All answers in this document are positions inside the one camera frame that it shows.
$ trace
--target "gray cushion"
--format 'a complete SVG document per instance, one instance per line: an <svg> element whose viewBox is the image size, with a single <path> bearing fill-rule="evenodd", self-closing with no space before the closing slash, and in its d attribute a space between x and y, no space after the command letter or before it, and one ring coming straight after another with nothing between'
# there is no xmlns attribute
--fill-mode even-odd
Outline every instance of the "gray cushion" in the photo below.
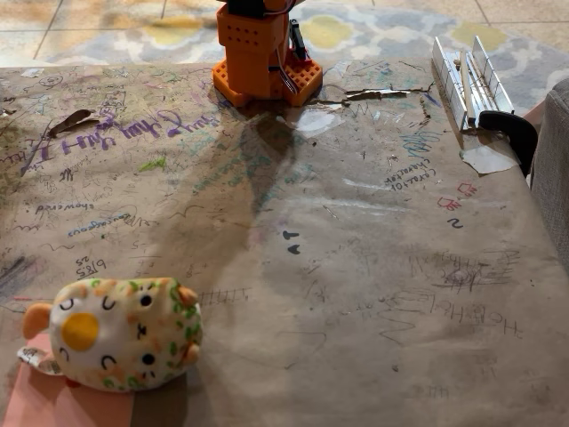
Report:
<svg viewBox="0 0 569 427"><path fill-rule="evenodd" d="M545 100L532 194L569 272L569 79L557 84Z"/></svg>

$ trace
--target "plush eye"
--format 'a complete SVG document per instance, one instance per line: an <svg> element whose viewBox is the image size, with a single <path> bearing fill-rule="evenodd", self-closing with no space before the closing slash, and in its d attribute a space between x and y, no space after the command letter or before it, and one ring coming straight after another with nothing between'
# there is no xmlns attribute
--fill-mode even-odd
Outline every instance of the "plush eye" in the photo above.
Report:
<svg viewBox="0 0 569 427"><path fill-rule="evenodd" d="M105 296L105 298L103 298L103 309L111 310L113 307L115 307L116 301L113 301L112 304L107 304L107 300L108 300L108 297Z"/></svg>
<svg viewBox="0 0 569 427"><path fill-rule="evenodd" d="M116 365L116 360L115 358L113 358L112 356L103 356L100 360L100 365L103 367L103 369L107 370L107 363L108 362L113 362Z"/></svg>
<svg viewBox="0 0 569 427"><path fill-rule="evenodd" d="M71 310L71 307L73 307L73 298L66 300L60 304L60 308L62 310Z"/></svg>
<svg viewBox="0 0 569 427"><path fill-rule="evenodd" d="M140 298L140 304L143 307L148 307L152 303L152 297L150 295L144 295Z"/></svg>
<svg viewBox="0 0 569 427"><path fill-rule="evenodd" d="M152 356L151 354L145 354L144 356L142 356L142 363L144 363L145 365L153 365L154 364L154 356Z"/></svg>
<svg viewBox="0 0 569 427"><path fill-rule="evenodd" d="M63 347L60 348L60 354L62 354L63 356L65 356L65 360L67 362L69 362L69 353L67 350L65 350Z"/></svg>

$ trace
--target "stuffed animal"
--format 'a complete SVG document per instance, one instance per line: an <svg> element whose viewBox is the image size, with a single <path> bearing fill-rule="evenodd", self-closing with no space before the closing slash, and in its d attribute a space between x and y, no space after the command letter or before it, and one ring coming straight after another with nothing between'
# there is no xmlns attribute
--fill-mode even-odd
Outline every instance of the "stuffed animal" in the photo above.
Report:
<svg viewBox="0 0 569 427"><path fill-rule="evenodd" d="M26 311L25 338L46 328L52 358L39 360L40 350L24 348L22 360L47 374L115 392L153 389L183 374L197 361L202 341L197 296L175 278L72 283L53 305L37 303Z"/></svg>

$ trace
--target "pink paper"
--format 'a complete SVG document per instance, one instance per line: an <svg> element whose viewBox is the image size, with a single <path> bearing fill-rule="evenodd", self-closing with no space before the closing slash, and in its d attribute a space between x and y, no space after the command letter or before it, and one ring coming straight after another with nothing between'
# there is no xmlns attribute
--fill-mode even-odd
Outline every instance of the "pink paper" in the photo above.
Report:
<svg viewBox="0 0 569 427"><path fill-rule="evenodd" d="M49 337L40 334L28 346L49 351ZM69 388L65 377L44 375L22 363L3 426L129 427L133 402L133 394Z"/></svg>

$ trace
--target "patterned rug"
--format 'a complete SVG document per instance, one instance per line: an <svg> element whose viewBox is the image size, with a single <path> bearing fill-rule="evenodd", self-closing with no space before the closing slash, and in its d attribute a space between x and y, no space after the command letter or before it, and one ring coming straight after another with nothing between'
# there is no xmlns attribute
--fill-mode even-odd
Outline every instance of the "patterned rug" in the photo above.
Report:
<svg viewBox="0 0 569 427"><path fill-rule="evenodd" d="M222 58L217 42L216 10L204 7L116 35L102 34L50 59L61 65L214 62ZM444 48L471 48L480 36L517 113L526 112L548 90L569 77L569 54L532 39L454 18L399 9L345 4L296 7L311 56L318 60L369 56L427 57L439 36Z"/></svg>

